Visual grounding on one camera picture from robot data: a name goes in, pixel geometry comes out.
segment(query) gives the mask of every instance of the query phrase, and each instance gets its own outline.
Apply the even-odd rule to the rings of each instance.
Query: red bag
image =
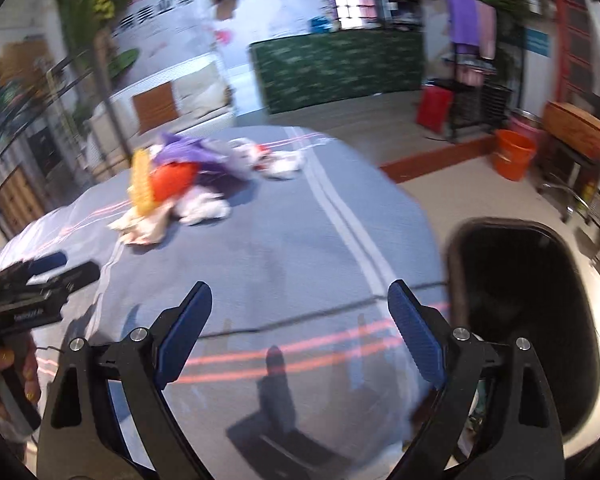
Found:
[[[418,108],[416,123],[439,134],[449,114],[454,93],[439,86],[426,85]]]

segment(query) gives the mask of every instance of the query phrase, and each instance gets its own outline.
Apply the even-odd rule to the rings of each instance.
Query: gray bedsheet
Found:
[[[385,298],[402,278],[422,303],[445,308],[427,218],[337,140],[273,126],[216,137],[302,149],[306,166],[290,181],[255,176],[232,190],[229,218],[173,222],[148,250],[122,246],[106,227],[129,208],[128,174],[119,174],[27,227],[1,252],[0,269],[56,250],[70,265],[102,266],[100,282],[74,294],[62,323],[35,331],[39,346],[78,335],[119,340],[207,282],[211,317],[164,395],[209,471],[218,480],[347,478],[410,437],[410,413],[427,391]],[[284,373],[276,366],[267,375],[267,354]],[[38,357],[45,384],[58,354]],[[134,459],[150,466],[122,388],[112,384],[112,393]]]

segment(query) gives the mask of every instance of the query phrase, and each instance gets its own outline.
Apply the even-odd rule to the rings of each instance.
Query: orange bucket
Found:
[[[493,153],[493,167],[504,178],[521,180],[536,154],[536,143],[511,130],[498,130],[496,137],[498,147]]]

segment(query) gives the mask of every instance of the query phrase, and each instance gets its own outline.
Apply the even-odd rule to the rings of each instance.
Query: human hand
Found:
[[[33,341],[31,334],[28,336],[27,342],[27,357],[24,360],[22,370],[18,370],[22,374],[25,380],[24,392],[27,399],[36,405],[40,400],[40,383],[38,382],[38,362],[36,361],[36,345]],[[13,350],[9,348],[0,347],[0,372],[6,370],[13,365],[14,354]],[[0,418],[10,422],[11,417],[7,412],[7,409],[0,400]]]

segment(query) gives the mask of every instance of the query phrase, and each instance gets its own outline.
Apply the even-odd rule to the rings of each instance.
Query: blue gripper pad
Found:
[[[419,306],[420,303],[413,295],[410,298],[399,282],[393,282],[389,286],[387,301],[389,313],[420,374],[435,389],[440,390],[446,380],[442,348],[418,312],[416,304]]]
[[[64,267],[66,263],[66,254],[62,251],[46,254],[45,256],[30,261],[29,273],[31,276],[37,276],[49,272],[50,270],[57,269],[58,267]]]
[[[158,389],[163,390],[180,376],[193,345],[211,315],[212,302],[211,288],[206,283],[198,282],[179,307],[170,309],[172,312],[179,310],[180,313],[157,350],[154,380]],[[160,317],[169,313],[167,310]]]

